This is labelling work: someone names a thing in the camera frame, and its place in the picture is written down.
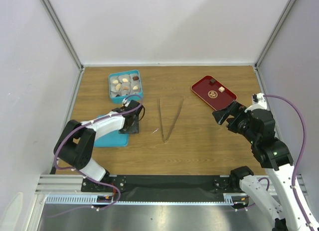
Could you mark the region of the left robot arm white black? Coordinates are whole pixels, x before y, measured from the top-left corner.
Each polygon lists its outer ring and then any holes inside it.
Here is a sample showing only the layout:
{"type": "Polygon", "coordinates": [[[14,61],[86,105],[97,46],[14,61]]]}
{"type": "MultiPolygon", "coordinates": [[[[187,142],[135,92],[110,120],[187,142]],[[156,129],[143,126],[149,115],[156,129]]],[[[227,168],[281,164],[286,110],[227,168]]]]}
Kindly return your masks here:
{"type": "Polygon", "coordinates": [[[98,191],[105,191],[111,183],[108,170],[93,158],[94,143],[97,139],[120,131],[128,132],[144,113],[142,103],[124,100],[119,108],[90,121],[70,120],[64,127],[54,150],[54,166],[57,170],[75,169],[92,180],[98,191]]]}

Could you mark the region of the blue tin box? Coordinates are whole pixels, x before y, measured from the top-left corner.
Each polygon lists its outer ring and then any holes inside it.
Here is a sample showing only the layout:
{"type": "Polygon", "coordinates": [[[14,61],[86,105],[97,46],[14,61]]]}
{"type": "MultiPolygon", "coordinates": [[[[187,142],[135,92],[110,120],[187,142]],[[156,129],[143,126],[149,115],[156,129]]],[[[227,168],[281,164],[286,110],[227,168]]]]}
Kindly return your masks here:
{"type": "Polygon", "coordinates": [[[114,104],[120,104],[129,95],[134,95],[129,99],[139,99],[136,95],[144,97],[142,79],[138,70],[130,70],[110,74],[109,96],[114,104]]]}

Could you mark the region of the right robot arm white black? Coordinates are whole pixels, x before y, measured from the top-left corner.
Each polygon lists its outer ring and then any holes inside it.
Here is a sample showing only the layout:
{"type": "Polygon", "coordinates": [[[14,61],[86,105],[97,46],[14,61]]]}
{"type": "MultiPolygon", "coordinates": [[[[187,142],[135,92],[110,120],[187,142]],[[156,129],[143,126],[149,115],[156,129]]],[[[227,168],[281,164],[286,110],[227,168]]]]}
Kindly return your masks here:
{"type": "Polygon", "coordinates": [[[291,153],[285,143],[275,137],[276,123],[267,102],[254,99],[251,106],[245,107],[233,101],[212,115],[218,124],[226,121],[229,131],[249,141],[253,156],[265,169],[278,199],[261,187],[246,166],[231,171],[230,188],[252,198],[275,231],[317,231],[319,223],[297,186],[291,153]]]}

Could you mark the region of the metal tongs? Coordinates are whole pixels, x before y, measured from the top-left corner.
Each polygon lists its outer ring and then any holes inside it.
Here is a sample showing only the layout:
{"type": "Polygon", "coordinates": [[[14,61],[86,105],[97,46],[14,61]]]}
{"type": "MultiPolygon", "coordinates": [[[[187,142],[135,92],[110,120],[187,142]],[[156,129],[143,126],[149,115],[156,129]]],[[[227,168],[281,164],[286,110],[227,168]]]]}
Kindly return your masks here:
{"type": "Polygon", "coordinates": [[[158,98],[159,130],[163,143],[169,141],[180,117],[183,104],[183,97],[180,97],[176,103],[163,103],[162,98],[158,98]]]}

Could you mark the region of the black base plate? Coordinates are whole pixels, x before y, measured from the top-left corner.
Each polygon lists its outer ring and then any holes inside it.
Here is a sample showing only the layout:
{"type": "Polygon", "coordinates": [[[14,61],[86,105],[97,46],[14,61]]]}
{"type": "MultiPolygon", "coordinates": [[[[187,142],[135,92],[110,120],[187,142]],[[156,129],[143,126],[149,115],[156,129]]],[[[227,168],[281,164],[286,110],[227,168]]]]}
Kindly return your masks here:
{"type": "Polygon", "coordinates": [[[222,202],[224,193],[244,193],[228,175],[117,175],[109,181],[122,202],[222,202]]]}

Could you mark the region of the blue tin lid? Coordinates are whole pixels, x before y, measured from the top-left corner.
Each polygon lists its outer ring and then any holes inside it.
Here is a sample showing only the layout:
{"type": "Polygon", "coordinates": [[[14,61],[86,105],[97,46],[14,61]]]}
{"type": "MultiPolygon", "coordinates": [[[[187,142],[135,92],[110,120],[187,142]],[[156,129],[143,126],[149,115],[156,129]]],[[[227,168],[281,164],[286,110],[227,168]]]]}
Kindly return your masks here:
{"type": "Polygon", "coordinates": [[[112,116],[98,121],[96,125],[96,136],[94,147],[125,147],[129,142],[128,134],[121,134],[119,130],[124,124],[122,116],[112,116]]]}

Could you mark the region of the red lacquer tray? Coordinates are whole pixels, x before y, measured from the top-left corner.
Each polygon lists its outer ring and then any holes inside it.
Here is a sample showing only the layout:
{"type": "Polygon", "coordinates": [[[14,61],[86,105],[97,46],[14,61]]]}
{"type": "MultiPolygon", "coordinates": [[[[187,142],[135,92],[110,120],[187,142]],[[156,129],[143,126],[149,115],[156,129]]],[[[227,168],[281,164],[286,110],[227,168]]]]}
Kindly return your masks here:
{"type": "Polygon", "coordinates": [[[210,83],[211,79],[215,78],[210,75],[204,76],[191,86],[191,90],[216,111],[227,107],[233,101],[237,100],[237,96],[225,85],[217,79],[215,79],[216,82],[212,84],[210,83]],[[224,92],[218,90],[220,87],[225,88],[224,92]]]}

